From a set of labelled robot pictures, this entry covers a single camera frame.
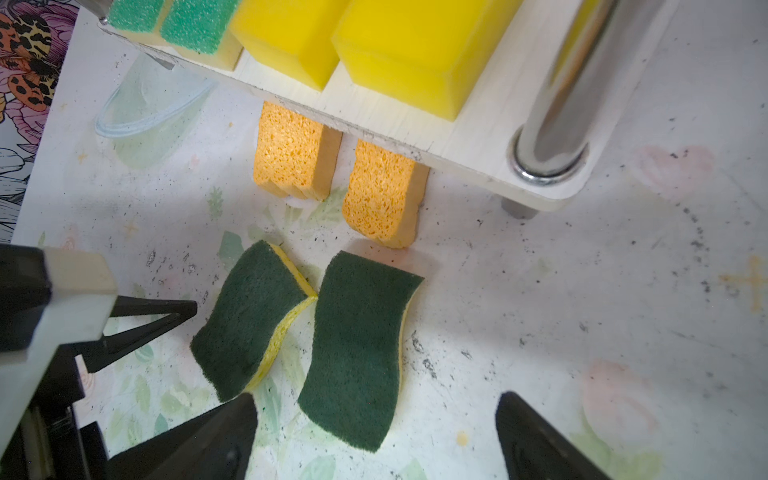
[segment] white table surface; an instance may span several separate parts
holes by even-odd
[[[499,197],[433,172],[404,251],[352,232],[338,194],[287,207],[255,188],[260,101],[241,91],[217,88],[168,159],[127,166],[93,120],[139,54],[83,42],[96,27],[81,13],[14,243],[98,251],[121,294],[200,304],[192,321],[83,375],[78,418],[99,421],[112,454],[216,405],[188,343],[234,235],[243,247],[266,235],[313,278],[344,249],[427,280],[379,452],[318,432],[298,409],[310,311],[256,391],[251,478],[505,478],[493,415],[508,390],[614,478],[765,478],[767,3],[681,2],[604,158],[562,211],[514,220]],[[344,138],[334,187],[355,141]]]

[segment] sponge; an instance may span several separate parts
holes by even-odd
[[[323,277],[312,364],[299,407],[322,429],[375,452],[402,385],[402,327],[424,279],[339,252]]]
[[[352,81],[458,116],[522,0],[352,0],[333,44]]]
[[[341,138],[340,131],[265,101],[253,181],[278,197],[325,200]]]
[[[279,247],[261,240],[243,253],[191,345],[221,402],[259,384],[291,323],[315,300]]]
[[[331,34],[349,0],[243,0],[230,31],[259,62],[322,90],[339,56]]]
[[[109,23],[128,40],[145,45],[165,45],[160,26],[171,3],[173,0],[114,0],[109,10]]]
[[[240,0],[174,0],[160,35],[180,55],[234,70],[243,46],[227,31]]]
[[[351,228],[389,248],[416,239],[429,167],[362,140],[355,149],[342,214]]]

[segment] metal rod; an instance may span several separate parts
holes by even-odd
[[[112,6],[112,0],[78,0],[81,7],[85,7],[92,14],[96,15],[96,18],[101,23],[107,23],[107,15],[109,14],[109,8]]]
[[[76,343],[89,372],[98,372],[118,361],[128,353],[144,346],[160,335],[171,331],[197,314],[197,302],[193,300],[149,300],[119,296],[110,316],[153,315],[168,313],[146,325],[124,332],[103,336],[94,342]]]
[[[512,168],[538,185],[562,182],[584,164],[589,134],[625,78],[664,0],[584,0],[549,81],[508,152]]]

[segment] wooden shelf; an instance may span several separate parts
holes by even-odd
[[[665,1],[631,59],[626,80],[601,106],[588,135],[586,165],[571,179],[550,187],[522,180],[510,168],[506,152],[512,136],[528,119],[581,4],[579,0],[526,0],[454,122],[353,84],[341,64],[325,90],[318,92],[261,65],[247,51],[235,71],[222,71],[181,58],[170,47],[137,46],[157,58],[239,85],[265,100],[521,204],[551,211],[564,206],[586,184],[677,3]],[[103,30],[116,35],[110,27]]]

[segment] green scouring pad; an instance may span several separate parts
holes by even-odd
[[[179,54],[233,70],[243,46],[227,26],[240,0],[174,0],[160,35]]]
[[[402,325],[424,279],[339,252],[323,277],[312,364],[299,406],[317,425],[375,452],[392,424],[402,377]]]
[[[279,247],[261,240],[224,281],[208,323],[192,339],[203,374],[226,402],[255,388],[290,324],[317,294]]]
[[[109,24],[129,40],[145,45],[165,45],[160,26],[173,0],[114,0],[109,10]]]

